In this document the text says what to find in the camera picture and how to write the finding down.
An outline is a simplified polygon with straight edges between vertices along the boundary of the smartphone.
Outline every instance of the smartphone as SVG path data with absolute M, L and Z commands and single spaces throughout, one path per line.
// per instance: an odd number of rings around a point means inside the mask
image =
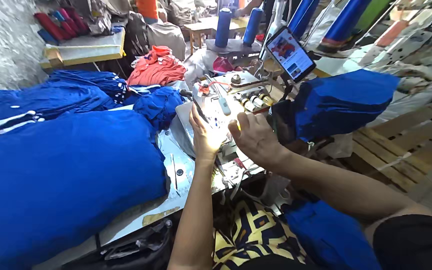
M 264 44 L 264 49 L 289 74 L 294 83 L 299 83 L 316 68 L 301 44 L 286 26 L 279 28 Z

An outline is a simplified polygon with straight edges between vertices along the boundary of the stack of blue fabric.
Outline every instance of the stack of blue fabric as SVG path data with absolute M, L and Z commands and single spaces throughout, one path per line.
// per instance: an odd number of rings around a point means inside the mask
M 155 132 L 143 115 L 117 110 L 0 135 L 0 269 L 30 269 L 167 194 Z
M 127 97 L 126 81 L 109 71 L 56 70 L 49 75 L 48 81 L 65 81 L 99 87 L 116 104 L 123 104 Z
M 353 132 L 392 101 L 399 78 L 368 70 L 303 83 L 293 103 L 297 138 L 310 141 Z
M 59 70 L 0 90 L 0 269 L 29 269 L 167 194 L 155 135 L 176 115 L 179 91 L 153 87 L 134 110 L 107 111 L 121 107 L 107 94 L 119 98 L 119 80 Z

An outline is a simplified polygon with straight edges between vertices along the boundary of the orange fabric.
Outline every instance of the orange fabric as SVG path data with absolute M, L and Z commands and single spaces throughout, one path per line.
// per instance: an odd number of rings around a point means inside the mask
M 129 86 L 161 85 L 184 80 L 184 68 L 167 46 L 153 46 L 152 50 L 138 59 L 134 70 L 126 81 Z
M 137 0 L 136 7 L 138 7 L 138 12 L 141 13 L 142 16 L 158 19 L 156 0 Z

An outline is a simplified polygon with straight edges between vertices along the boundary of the blue garment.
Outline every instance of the blue garment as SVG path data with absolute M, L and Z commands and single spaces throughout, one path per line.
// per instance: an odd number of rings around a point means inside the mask
M 381 270 L 361 225 L 324 201 L 283 205 L 290 230 L 309 257 L 329 270 Z
M 368 70 L 303 83 L 293 102 L 297 138 L 309 141 L 357 130 L 386 109 L 398 83 L 398 77 Z
M 0 135 L 0 269 L 29 269 L 167 194 L 155 130 L 132 110 L 64 114 Z
M 75 114 L 120 107 L 97 86 L 51 82 L 22 90 L 0 90 L 0 120 L 28 111 L 51 120 L 64 112 Z
M 99 87 L 117 104 L 123 104 L 127 97 L 126 81 L 109 71 L 56 70 L 49 75 L 48 81 Z
M 138 97 L 132 108 L 146 117 L 156 130 L 169 128 L 176 106 L 183 104 L 178 90 L 171 86 L 149 88 L 151 94 Z

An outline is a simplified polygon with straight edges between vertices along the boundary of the orange shirt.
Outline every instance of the orange shirt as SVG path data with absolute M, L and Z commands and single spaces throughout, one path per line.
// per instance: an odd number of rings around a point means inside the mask
M 156 1 L 157 0 L 136 0 L 136 7 L 138 7 L 138 12 L 146 18 L 157 20 L 158 12 Z

